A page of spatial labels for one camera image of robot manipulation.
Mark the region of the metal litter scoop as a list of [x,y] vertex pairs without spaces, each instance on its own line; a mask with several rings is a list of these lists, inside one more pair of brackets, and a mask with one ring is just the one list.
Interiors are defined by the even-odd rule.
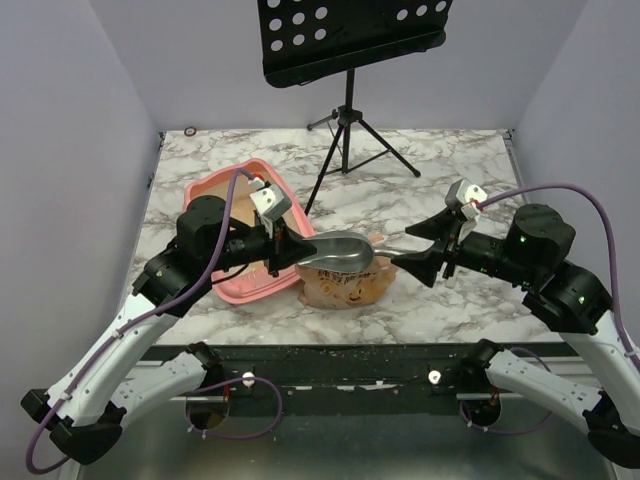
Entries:
[[375,246],[362,234],[350,231],[329,231],[305,239],[316,248],[316,253],[300,260],[297,266],[341,273],[366,270],[377,256],[394,258],[413,254],[414,250]]

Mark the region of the orange cat litter bag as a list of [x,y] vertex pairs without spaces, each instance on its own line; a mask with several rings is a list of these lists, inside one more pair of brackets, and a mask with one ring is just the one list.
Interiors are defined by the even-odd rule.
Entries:
[[[367,237],[375,246],[385,246],[385,237],[376,233]],[[341,273],[296,265],[303,282],[298,300],[305,306],[344,310],[368,306],[380,300],[396,279],[398,268],[391,259],[377,256],[358,273]]]

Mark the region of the pink litter box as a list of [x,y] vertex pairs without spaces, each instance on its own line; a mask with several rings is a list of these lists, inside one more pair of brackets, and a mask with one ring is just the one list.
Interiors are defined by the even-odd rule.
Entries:
[[[278,184],[292,201],[291,208],[283,216],[286,224],[303,237],[315,235],[311,221],[304,213],[304,208],[296,199],[292,189],[270,164],[259,158],[251,158],[239,164],[239,167],[257,174],[265,181]],[[192,200],[203,195],[214,195],[225,199],[234,169],[235,166],[225,167],[204,179],[191,183],[184,194],[183,209],[186,209]],[[250,199],[250,194],[253,192],[254,189],[249,186],[248,179],[240,175],[234,188],[231,216],[250,227],[255,225],[254,204]],[[272,277],[262,262],[254,262],[242,274],[215,285],[214,289],[227,303],[240,305],[276,294],[299,280],[300,277],[294,267],[281,270],[278,277]]]

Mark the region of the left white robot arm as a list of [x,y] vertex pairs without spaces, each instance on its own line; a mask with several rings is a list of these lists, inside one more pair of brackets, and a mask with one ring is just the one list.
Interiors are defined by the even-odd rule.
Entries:
[[22,408],[66,460],[95,462],[135,418],[221,378],[220,358],[196,343],[150,379],[125,379],[155,341],[211,291],[213,272],[264,262],[277,275],[316,251],[282,219],[268,233],[260,223],[233,219],[220,197],[192,200],[178,217],[175,237],[146,263],[109,327],[55,384],[28,391]]

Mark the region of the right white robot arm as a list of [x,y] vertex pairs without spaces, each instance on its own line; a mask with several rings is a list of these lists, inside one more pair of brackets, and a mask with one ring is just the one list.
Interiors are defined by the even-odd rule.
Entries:
[[524,306],[581,356],[599,385],[566,380],[486,339],[443,381],[517,393],[573,424],[611,462],[638,468],[639,370],[616,329],[611,294],[596,275],[566,259],[574,228],[549,206],[528,204],[516,211],[503,239],[462,230],[462,214],[444,209],[406,230],[431,246],[391,262],[427,287],[462,267],[521,288]]

